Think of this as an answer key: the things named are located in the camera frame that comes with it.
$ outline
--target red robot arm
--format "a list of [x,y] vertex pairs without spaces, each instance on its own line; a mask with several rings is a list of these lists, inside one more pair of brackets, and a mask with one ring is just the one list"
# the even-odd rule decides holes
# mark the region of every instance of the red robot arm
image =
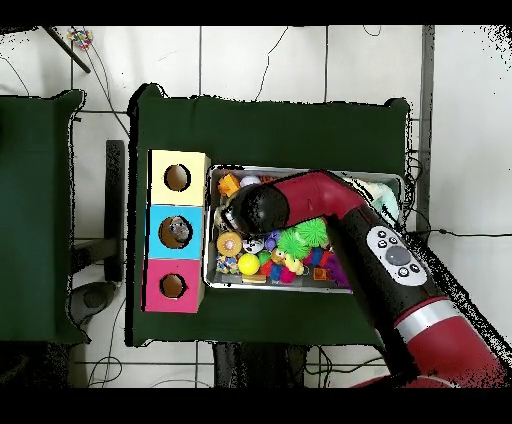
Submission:
[[506,366],[454,307],[400,234],[352,185],[310,171],[239,190],[222,213],[247,234],[324,217],[329,240],[354,296],[406,387],[486,387],[507,383]]

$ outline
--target green toy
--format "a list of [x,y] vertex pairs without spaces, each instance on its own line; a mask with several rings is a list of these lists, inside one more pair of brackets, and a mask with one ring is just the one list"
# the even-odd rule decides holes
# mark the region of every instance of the green toy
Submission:
[[262,250],[260,253],[258,253],[260,265],[263,265],[265,262],[267,262],[271,256],[272,254],[268,250]]
[[297,237],[297,230],[294,227],[281,231],[277,247],[279,250],[289,253],[293,259],[304,259],[311,250],[309,246]]
[[295,228],[297,229],[299,239],[303,240],[306,246],[322,247],[329,242],[327,228],[325,227],[324,220],[321,218],[301,222]]

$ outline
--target dark green table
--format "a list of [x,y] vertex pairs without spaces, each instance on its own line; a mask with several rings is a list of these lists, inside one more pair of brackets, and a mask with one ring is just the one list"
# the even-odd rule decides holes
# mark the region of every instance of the dark green table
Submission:
[[130,101],[126,342],[147,339],[380,344],[349,294],[207,287],[197,314],[141,312],[148,149],[199,151],[212,164],[404,176],[409,106],[169,99],[144,84]]

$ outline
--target round hole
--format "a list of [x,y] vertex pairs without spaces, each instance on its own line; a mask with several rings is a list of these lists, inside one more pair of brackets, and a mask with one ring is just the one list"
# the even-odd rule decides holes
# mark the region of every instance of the round hole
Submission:
[[160,291],[165,297],[178,299],[183,296],[186,289],[187,285],[181,275],[167,274],[160,280]]
[[190,186],[190,171],[184,165],[171,165],[165,170],[164,182],[172,191],[185,191]]
[[170,216],[160,224],[158,238],[169,249],[183,249],[192,239],[192,226],[182,216]]

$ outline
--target green mat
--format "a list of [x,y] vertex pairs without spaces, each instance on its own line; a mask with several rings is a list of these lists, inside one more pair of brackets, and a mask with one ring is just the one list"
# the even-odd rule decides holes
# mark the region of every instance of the green mat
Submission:
[[69,125],[82,99],[0,96],[0,340],[85,340],[66,316]]
[[138,346],[147,339],[379,344],[348,294],[207,287],[197,314],[141,312],[147,151],[200,151],[212,164],[403,177],[408,112],[403,99],[383,106],[169,99],[157,85],[143,85],[129,107],[127,344]]

